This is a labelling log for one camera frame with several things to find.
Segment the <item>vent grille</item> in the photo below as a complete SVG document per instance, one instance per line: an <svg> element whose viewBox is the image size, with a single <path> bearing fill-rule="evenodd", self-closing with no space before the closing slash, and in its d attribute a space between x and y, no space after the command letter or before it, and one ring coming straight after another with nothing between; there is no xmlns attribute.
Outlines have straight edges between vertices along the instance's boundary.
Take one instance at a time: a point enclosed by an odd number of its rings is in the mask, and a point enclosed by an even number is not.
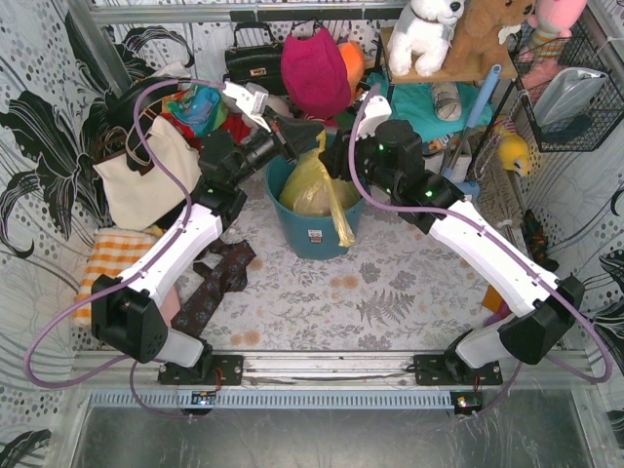
<svg viewBox="0 0 624 468"><path fill-rule="evenodd" d="M192 390L138 392L154 408L199 408L193 405ZM134 408L138 405L130 391L97 390L92 404L98 407ZM437 391L281 391L230 390L216 396L215 407L223 409L275 410L450 410L449 392Z"/></svg>

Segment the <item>yellow plastic bag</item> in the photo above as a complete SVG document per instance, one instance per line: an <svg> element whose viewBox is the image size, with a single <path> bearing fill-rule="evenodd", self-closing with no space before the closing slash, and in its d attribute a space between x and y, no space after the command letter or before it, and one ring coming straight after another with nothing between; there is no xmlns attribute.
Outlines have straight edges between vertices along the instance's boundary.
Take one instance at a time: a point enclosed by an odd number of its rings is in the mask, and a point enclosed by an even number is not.
<svg viewBox="0 0 624 468"><path fill-rule="evenodd" d="M325 132L317 136L319 147L303 154L280 194L280 203L298 215L323 217L331 215L341 247L351 247L355 235L344 211L360 201L352 182L334 180L319 155L325 150Z"/></svg>

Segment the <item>black handbag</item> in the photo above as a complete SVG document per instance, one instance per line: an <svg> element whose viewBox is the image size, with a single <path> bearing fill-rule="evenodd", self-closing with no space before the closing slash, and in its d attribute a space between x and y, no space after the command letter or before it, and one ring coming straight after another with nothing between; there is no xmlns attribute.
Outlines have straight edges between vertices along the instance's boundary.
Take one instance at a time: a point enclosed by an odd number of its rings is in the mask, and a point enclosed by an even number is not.
<svg viewBox="0 0 624 468"><path fill-rule="evenodd" d="M237 33L241 29L264 29L269 34L270 44L252 47L238 47ZM286 95L282 80L282 52L284 46L275 40L269 25L265 22L241 22L234 28L234 45L225 51L227 74L223 81L246 85L255 83L271 95Z"/></svg>

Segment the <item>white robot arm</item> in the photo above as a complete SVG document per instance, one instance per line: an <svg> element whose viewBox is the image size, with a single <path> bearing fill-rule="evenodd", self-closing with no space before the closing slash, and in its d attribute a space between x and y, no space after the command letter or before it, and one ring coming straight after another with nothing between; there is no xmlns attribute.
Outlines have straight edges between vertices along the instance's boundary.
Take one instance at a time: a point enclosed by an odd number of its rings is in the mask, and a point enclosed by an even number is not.
<svg viewBox="0 0 624 468"><path fill-rule="evenodd" d="M223 144L219 138L226 136L210 135L213 141L206 146L212 152L202 155L200 160L204 176L209 181L207 190L213 191L209 201L200 201L192 206L185 226L182 214L165 237L119 278L100 277L94 284L95 293L138 271L142 272L140 279L125 289L94 303L92 323L92 333L96 338L141 363L160 360L206 373L207 365L202 361L210 356L210 345L169 329L158 308L182 271L220 236L240 211L244 196L241 201L240 191L235 188L240 180L278 154L287 158L290 155L289 159L298 154L296 148L289 146L296 138L288 138L288 135L297 132L288 128L289 122L267 119L266 112L262 114L262 109L254 104L262 101L261 97L229 84L225 93L235 98L238 105L259 124L259 136L256 134L252 144L240 147L231 142ZM488 227L474 206L465 201L463 194L452 183L424 170L419 136L407 122L389 121L390 114L390 106L384 97L374 97L365 109L365 119L358 128L358 174L369 184L391 193L393 205L430 206L461 213L486 226L501 243L516 251ZM319 131L309 130L312 139ZM337 138L336 144L321 157L332 177L349 177L345 172L344 155L344 145ZM217 196L226 192L227 196ZM236 205L235 209L231 208L232 204ZM447 367L453 378L461 378L469 370L508 356L536 364L573 324L573 318L562 310L559 303L552 300L520 265L486 239L483 233L451 216L402 214L402 217L466 259L498 290L514 314L502 323L470 331L453 343L446 353ZM174 245L149 270L143 271L142 266L162 249L178 229L183 232ZM559 281L554 274L529 259L526 259L526 265L549 286L578 305L583 294L580 282L573 277Z"/></svg>

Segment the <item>black floral wallpaper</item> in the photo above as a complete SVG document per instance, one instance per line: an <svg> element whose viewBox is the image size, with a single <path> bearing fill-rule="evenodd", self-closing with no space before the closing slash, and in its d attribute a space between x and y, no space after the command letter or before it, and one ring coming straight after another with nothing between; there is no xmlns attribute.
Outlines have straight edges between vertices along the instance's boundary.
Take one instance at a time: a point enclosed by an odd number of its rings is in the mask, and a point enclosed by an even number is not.
<svg viewBox="0 0 624 468"><path fill-rule="evenodd" d="M155 69L140 57L149 41L183 37L161 26L114 37L133 79ZM109 223L93 169L96 138L114 123L104 77L59 0L0 3L0 467L39 466L59 393L32 389L21 356L45 323L78 291L94 228ZM59 327L44 341L35 369L64 379L73 342Z"/></svg>

